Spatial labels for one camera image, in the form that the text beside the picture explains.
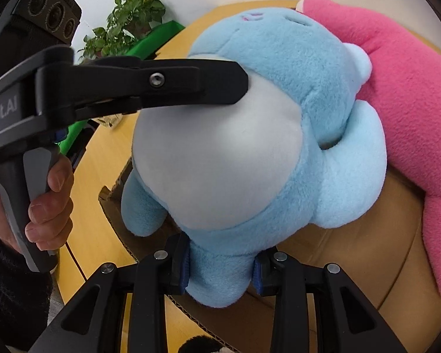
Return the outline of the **person's left hand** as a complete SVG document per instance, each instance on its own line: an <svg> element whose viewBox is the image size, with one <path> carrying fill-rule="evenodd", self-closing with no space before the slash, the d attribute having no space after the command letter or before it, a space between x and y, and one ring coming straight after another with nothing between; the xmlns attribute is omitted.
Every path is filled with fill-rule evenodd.
<svg viewBox="0 0 441 353"><path fill-rule="evenodd" d="M74 173L67 157L61 155L48 172L50 190L32 201L28 208L30 222L25 227L26 238L42 250L62 247L72 230L73 202L71 189ZM20 252L6 218L0 196L0 239L8 247Z"/></svg>

